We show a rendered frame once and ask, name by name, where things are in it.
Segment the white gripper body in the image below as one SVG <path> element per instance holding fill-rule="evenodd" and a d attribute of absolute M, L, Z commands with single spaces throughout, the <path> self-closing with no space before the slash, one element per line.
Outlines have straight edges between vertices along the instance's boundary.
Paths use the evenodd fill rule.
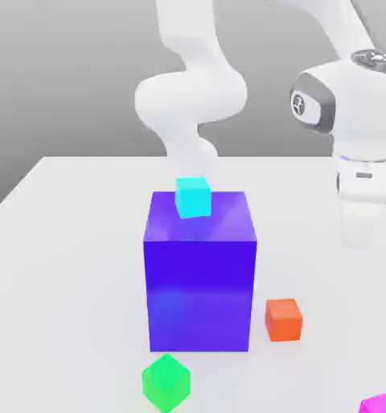
<path fill-rule="evenodd" d="M 341 206 L 386 203 L 386 160 L 336 159 L 335 166 Z"/>

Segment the small orange cube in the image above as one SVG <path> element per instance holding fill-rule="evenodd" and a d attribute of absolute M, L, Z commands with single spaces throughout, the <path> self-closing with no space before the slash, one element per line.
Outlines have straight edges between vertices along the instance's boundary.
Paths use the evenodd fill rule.
<path fill-rule="evenodd" d="M 294 298 L 268 299 L 266 301 L 265 325 L 273 342 L 300 339 L 303 315 Z"/>

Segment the small cyan cube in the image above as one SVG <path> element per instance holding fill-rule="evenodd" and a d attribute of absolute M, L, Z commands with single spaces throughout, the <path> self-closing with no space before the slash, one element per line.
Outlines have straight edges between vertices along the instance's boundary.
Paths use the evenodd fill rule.
<path fill-rule="evenodd" d="M 175 206 L 181 219 L 210 216 L 212 192 L 205 177 L 177 178 Z"/>

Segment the small magenta cube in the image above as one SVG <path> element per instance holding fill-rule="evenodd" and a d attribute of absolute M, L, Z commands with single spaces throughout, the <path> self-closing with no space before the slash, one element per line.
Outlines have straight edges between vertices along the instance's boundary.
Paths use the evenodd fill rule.
<path fill-rule="evenodd" d="M 358 413 L 386 413 L 386 393 L 362 400 Z"/>

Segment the small green cube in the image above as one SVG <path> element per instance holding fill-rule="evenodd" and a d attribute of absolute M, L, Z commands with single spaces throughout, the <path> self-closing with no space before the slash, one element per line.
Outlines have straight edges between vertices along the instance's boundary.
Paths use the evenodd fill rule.
<path fill-rule="evenodd" d="M 170 413 L 191 392 L 191 371 L 169 353 L 141 373 L 143 395 L 161 412 Z"/>

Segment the large purple box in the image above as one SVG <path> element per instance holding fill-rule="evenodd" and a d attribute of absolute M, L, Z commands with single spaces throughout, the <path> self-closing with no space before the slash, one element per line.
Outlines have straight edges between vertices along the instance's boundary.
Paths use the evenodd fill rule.
<path fill-rule="evenodd" d="M 215 192 L 210 216 L 180 219 L 174 193 L 155 192 L 143 243 L 151 351 L 247 351 L 257 236 L 245 194 Z"/>

